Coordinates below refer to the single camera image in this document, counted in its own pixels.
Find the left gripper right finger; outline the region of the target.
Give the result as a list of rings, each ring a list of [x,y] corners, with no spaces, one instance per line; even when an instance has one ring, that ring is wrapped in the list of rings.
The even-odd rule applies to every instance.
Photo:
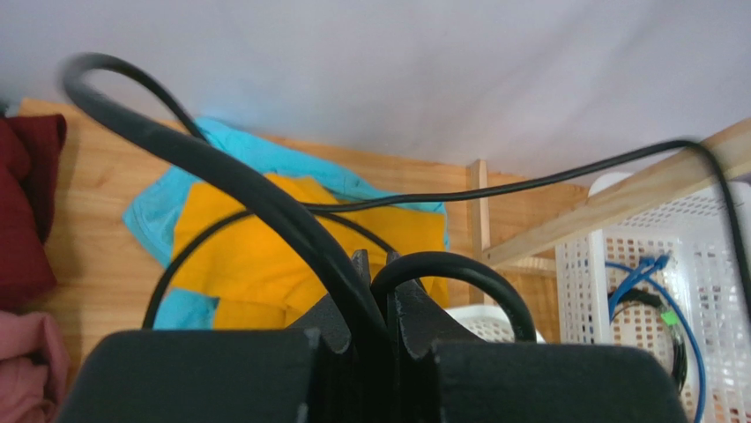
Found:
[[[497,300],[513,340],[489,343],[421,291],[445,277]],[[405,419],[424,422],[683,422],[666,371],[648,353],[541,344],[515,288],[485,264],[446,252],[402,256],[383,270],[383,309],[398,331]]]

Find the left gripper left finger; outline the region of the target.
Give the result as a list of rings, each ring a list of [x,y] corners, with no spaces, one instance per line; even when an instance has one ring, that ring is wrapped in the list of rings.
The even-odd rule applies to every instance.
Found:
[[[129,330],[101,340],[62,422],[372,422],[329,297],[285,330]]]

